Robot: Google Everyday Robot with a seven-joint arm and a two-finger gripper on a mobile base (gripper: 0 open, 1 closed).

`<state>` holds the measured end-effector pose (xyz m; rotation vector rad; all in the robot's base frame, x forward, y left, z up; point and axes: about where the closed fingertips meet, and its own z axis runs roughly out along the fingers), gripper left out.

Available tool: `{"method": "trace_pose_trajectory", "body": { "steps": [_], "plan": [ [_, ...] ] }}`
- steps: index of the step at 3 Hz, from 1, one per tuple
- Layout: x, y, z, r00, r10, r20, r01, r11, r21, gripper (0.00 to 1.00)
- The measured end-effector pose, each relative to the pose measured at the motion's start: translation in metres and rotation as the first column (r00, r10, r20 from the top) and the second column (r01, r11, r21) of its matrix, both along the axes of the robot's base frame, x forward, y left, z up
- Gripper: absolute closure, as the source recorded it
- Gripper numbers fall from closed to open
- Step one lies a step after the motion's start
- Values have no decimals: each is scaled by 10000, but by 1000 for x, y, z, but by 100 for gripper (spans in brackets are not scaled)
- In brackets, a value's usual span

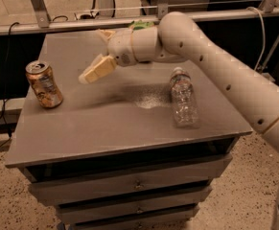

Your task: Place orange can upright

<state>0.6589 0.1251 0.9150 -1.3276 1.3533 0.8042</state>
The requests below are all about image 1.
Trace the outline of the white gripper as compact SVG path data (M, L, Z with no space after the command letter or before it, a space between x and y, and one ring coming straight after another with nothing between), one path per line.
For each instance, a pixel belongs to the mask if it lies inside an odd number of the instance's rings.
M79 75L82 84L92 83L113 72L117 66L127 67L137 63L132 50L132 29L121 31L97 30L97 35L104 42L108 42L107 49L110 56L99 54L91 64Z

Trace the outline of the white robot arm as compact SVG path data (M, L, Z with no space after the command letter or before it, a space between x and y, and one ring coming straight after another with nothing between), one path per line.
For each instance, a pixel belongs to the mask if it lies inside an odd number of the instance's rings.
M97 81L117 66L190 60L279 153L279 87L212 42L188 15L174 11L157 26L99 30L98 34L106 43L107 54L96 56L80 74L81 83ZM279 230L279 189L275 214Z

